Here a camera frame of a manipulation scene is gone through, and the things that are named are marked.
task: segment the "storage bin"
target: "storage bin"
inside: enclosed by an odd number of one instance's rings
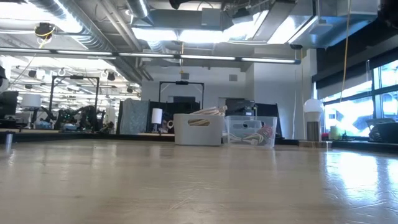
[[[196,126],[200,120],[206,126]],[[202,114],[175,114],[175,143],[186,146],[220,146],[223,135],[224,116]]]
[[[227,141],[230,145],[274,147],[276,117],[227,116]]]

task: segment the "computer monitor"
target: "computer monitor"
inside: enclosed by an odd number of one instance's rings
[[[5,91],[0,94],[0,119],[4,119],[6,115],[15,115],[17,97],[17,91]]]

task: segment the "table lamp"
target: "table lamp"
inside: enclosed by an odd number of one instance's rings
[[[320,100],[309,99],[304,103],[303,109],[307,121],[307,140],[321,141],[319,120],[323,112],[323,103]]]
[[[30,113],[42,106],[42,99],[39,94],[25,94],[22,97],[21,107],[28,108]],[[29,127],[32,128],[32,116],[30,116]]]
[[[158,133],[159,130],[157,129],[158,124],[162,124],[162,109],[153,108],[152,109],[152,121],[151,123],[154,124],[155,133]]]

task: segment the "clear plastic bin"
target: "clear plastic bin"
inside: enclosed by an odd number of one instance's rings
[[[274,147],[278,118],[267,116],[227,116],[225,120],[228,144]]]

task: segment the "wooden table surface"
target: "wooden table surface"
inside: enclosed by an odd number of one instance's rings
[[[398,160],[276,146],[70,140],[0,156],[2,224],[398,223]]]

